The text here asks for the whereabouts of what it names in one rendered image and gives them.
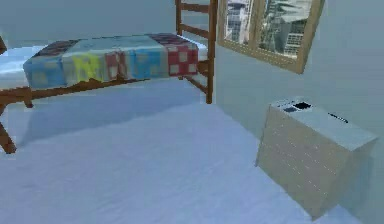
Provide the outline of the beige chest of drawers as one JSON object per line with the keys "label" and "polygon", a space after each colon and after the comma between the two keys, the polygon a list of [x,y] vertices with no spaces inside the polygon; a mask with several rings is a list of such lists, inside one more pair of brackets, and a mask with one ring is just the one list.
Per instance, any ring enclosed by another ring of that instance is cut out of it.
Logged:
{"label": "beige chest of drawers", "polygon": [[[300,102],[312,106],[280,109]],[[377,142],[373,133],[328,113],[301,97],[271,103],[255,161],[314,220],[338,204]]]}

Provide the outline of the brown wooden bed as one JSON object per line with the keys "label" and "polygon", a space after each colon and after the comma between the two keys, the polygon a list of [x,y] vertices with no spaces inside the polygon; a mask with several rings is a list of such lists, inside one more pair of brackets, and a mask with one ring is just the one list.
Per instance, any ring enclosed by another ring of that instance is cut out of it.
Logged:
{"label": "brown wooden bed", "polygon": [[[208,56],[198,63],[196,75],[182,75],[176,78],[186,79],[199,88],[206,95],[206,102],[210,104],[213,94],[218,1],[210,0],[207,5],[200,5],[175,0],[175,7],[176,32],[174,34],[202,43],[208,48]],[[109,82],[99,82],[91,79],[70,87],[33,90],[28,84],[23,64],[44,47],[8,49],[0,37],[0,115],[8,105],[16,102],[22,102],[26,107],[31,108],[35,99],[151,80],[118,78]]]}

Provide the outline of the patchwork bed blanket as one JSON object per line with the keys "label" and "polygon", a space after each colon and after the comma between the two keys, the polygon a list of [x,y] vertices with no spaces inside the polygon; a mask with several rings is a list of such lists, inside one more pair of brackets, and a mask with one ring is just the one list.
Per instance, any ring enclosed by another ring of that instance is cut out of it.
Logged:
{"label": "patchwork bed blanket", "polygon": [[94,79],[109,82],[196,75],[206,45],[172,33],[56,41],[23,64],[33,90],[70,87]]}

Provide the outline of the wooden framed window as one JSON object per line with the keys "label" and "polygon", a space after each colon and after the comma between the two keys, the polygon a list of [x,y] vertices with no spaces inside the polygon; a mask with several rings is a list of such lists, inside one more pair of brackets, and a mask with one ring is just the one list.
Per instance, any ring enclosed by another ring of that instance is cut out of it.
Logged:
{"label": "wooden framed window", "polygon": [[325,0],[220,0],[218,44],[304,72]]}

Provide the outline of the thin black pen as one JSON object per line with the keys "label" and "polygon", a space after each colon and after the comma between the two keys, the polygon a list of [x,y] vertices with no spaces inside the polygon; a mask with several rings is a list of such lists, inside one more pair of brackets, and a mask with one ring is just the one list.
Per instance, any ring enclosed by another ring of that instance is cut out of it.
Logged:
{"label": "thin black pen", "polygon": [[328,113],[328,115],[330,115],[331,117],[334,117],[335,119],[338,119],[338,120],[340,120],[340,121],[342,121],[342,122],[344,122],[344,123],[349,123],[349,121],[348,121],[347,119],[342,118],[342,117],[339,117],[339,116],[337,116],[337,115],[335,115],[335,114]]}

